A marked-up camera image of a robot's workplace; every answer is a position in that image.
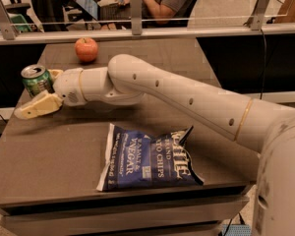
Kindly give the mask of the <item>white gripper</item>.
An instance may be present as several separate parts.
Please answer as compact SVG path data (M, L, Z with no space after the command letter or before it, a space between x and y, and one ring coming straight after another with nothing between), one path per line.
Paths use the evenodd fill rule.
M14 114L19 119L32 119L58 111L63 103L68 106L85 105L81 90L80 76L82 68L63 70L49 69L48 72L54 82L55 93L47 90L40 92L31 101L18 107Z

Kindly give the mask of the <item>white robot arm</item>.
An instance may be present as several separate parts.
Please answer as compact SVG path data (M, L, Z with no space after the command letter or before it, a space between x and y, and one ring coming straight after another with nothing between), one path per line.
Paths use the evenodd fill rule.
M137 103L148 93L260 154L252 236L295 236L295 108L182 77L128 54L107 66L54 70L53 92L16 109L21 119L62 105Z

